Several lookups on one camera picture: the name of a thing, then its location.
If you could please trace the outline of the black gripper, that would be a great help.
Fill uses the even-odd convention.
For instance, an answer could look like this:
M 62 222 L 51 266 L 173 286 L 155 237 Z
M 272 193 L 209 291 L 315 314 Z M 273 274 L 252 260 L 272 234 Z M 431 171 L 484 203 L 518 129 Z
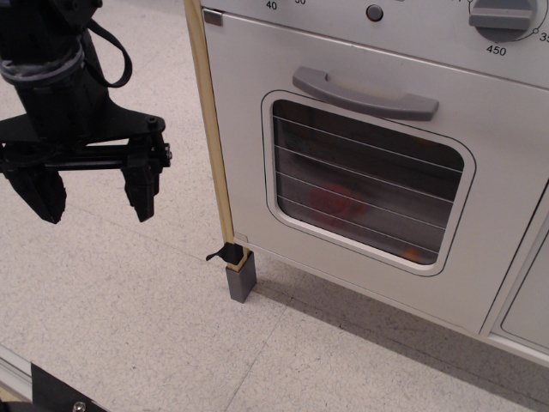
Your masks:
M 121 169 L 130 205 L 145 222 L 154 216 L 160 173 L 171 165 L 165 128 L 164 119 L 111 99 L 83 120 L 25 113 L 1 121 L 1 172 L 42 220 L 57 224 L 66 205 L 58 171 Z

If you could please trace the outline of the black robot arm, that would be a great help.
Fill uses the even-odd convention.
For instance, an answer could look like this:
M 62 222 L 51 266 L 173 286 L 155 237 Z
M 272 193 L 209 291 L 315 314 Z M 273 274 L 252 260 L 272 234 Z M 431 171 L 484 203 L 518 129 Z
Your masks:
M 122 108 L 109 92 L 93 36 L 98 1 L 4 1 L 1 76 L 25 112 L 1 123 L 1 172 L 44 221 L 65 209 L 61 172 L 118 169 L 140 221 L 154 214 L 172 153 L 162 118 Z

